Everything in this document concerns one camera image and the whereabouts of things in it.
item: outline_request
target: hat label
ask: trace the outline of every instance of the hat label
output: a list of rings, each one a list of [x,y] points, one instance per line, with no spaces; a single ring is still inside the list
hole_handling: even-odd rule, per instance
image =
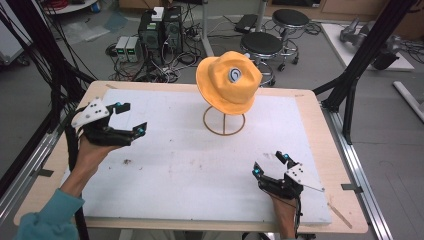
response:
[[[241,71],[238,68],[231,68],[228,73],[228,78],[232,83],[237,82],[241,78]]]

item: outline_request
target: round stool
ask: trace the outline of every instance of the round stool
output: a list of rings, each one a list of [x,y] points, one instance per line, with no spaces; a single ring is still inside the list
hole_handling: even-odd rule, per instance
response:
[[[261,71],[263,76],[269,76],[268,79],[263,80],[260,86],[264,84],[269,84],[270,86],[274,86],[275,84],[275,76],[272,68],[266,64],[263,60],[275,58],[280,55],[281,50],[283,49],[283,45],[281,45],[280,40],[277,37],[264,32],[252,32],[244,35],[240,41],[240,48],[249,53],[251,56],[254,56],[256,67],[259,68],[260,65],[264,65],[268,68],[268,72]]]
[[[306,24],[309,23],[309,18],[305,14],[296,10],[280,9],[272,14],[272,21],[283,29],[283,31],[280,33],[280,36],[283,43],[283,51],[281,52],[281,55],[284,56],[284,58],[283,63],[281,63],[281,65],[278,67],[279,71],[283,71],[286,66],[285,60],[287,56],[296,54],[296,57],[293,59],[292,63],[297,64],[299,61],[299,48],[292,40],[288,39],[289,32],[291,30],[303,29]],[[289,42],[293,44],[295,48],[289,48]]]

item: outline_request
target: sleeve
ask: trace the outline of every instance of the sleeve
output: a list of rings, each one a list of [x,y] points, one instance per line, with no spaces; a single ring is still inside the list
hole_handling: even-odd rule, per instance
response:
[[[57,189],[39,213],[22,216],[15,240],[78,239],[71,218],[83,204],[83,199]]]

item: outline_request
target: gray floor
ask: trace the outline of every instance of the gray floor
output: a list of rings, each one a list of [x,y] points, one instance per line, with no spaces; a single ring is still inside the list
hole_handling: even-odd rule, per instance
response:
[[[82,10],[64,15],[61,19],[63,24],[89,19],[88,26],[95,27],[107,22],[112,13],[106,8],[99,14]],[[125,15],[138,18],[134,13]],[[213,29],[224,21],[224,18],[211,19],[209,28]],[[99,79],[108,79],[114,73],[113,63],[104,50],[119,36],[134,35],[137,28],[138,22],[130,20],[115,32],[93,42],[73,44],[72,47]],[[225,31],[210,35],[238,34],[232,28],[231,24],[223,23],[217,29]],[[240,37],[210,38],[215,55],[229,50],[240,51],[239,41]],[[275,88],[314,89],[342,73],[344,67],[322,33],[318,36],[303,34],[295,41],[301,48],[299,63],[287,64],[283,72],[276,71]],[[63,42],[58,44],[64,49]],[[424,66],[407,54],[403,55],[415,67],[414,71],[366,71],[363,74],[357,87],[352,140],[393,238],[424,239],[424,190],[421,187],[424,184],[424,125],[392,86],[393,81],[402,81],[422,102]],[[277,58],[268,63],[276,69],[279,61],[281,59]],[[195,68],[183,70],[177,83],[195,83]],[[327,95],[321,94],[318,99],[323,100]],[[0,176],[3,176],[46,116],[49,88],[33,65],[23,67],[13,64],[0,72],[0,100],[4,106],[0,118]],[[1,239],[11,239],[16,232],[13,214],[12,211],[0,226]],[[115,229],[90,229],[90,234],[92,239],[118,239],[119,232]],[[198,239],[198,234],[190,236]],[[317,239],[374,239],[374,234],[372,230],[360,235],[317,234]]]

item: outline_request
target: hand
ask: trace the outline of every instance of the hand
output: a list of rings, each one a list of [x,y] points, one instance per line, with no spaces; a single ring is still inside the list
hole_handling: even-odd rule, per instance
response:
[[[272,194],[270,194],[270,197],[274,205],[281,238],[295,238],[294,216],[296,214],[296,199],[281,199]]]
[[[118,148],[120,146],[94,145],[82,135],[80,137],[77,163],[74,170],[60,187],[60,190],[74,197],[79,197],[90,178],[97,172],[100,163],[109,152]]]

